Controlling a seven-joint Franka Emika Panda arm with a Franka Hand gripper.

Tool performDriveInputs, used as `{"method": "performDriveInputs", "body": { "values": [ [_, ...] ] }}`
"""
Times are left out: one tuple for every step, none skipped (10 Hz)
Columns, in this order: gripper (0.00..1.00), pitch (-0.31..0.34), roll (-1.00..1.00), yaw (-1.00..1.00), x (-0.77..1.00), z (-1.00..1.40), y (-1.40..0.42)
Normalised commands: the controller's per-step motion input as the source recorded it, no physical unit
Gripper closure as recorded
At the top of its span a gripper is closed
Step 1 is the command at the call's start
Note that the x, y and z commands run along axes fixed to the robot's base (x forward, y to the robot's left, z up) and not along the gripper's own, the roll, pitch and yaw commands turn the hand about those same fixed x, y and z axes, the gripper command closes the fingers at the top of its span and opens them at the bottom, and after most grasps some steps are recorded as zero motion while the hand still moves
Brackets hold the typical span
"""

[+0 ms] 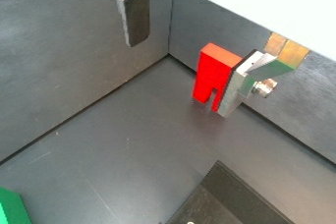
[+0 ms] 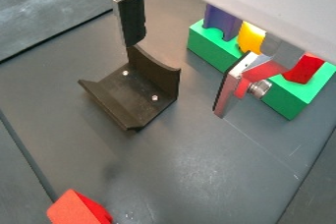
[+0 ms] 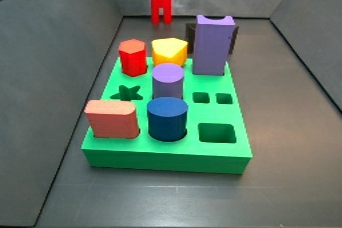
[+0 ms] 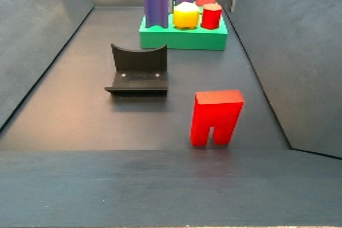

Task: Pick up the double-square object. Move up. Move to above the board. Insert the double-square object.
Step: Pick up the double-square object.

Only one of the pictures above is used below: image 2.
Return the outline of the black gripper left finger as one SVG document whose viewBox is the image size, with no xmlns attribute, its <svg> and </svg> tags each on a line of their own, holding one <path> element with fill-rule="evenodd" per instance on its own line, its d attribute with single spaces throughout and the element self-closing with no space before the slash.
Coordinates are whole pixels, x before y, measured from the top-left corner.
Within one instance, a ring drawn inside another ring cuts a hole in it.
<svg viewBox="0 0 336 224">
<path fill-rule="evenodd" d="M 143 0 L 113 0 L 113 10 L 119 20 L 125 47 L 130 47 L 145 37 Z"/>
</svg>

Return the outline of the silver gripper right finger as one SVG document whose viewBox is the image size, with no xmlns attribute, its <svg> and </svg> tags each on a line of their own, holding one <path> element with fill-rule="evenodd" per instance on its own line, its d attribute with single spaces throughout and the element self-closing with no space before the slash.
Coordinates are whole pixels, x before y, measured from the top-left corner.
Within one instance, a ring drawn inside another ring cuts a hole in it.
<svg viewBox="0 0 336 224">
<path fill-rule="evenodd" d="M 222 117 L 231 97 L 241 99 L 246 93 L 261 99 L 271 84 L 266 78 L 281 74 L 287 69 L 269 56 L 246 51 L 222 75 L 211 111 Z"/>
</svg>

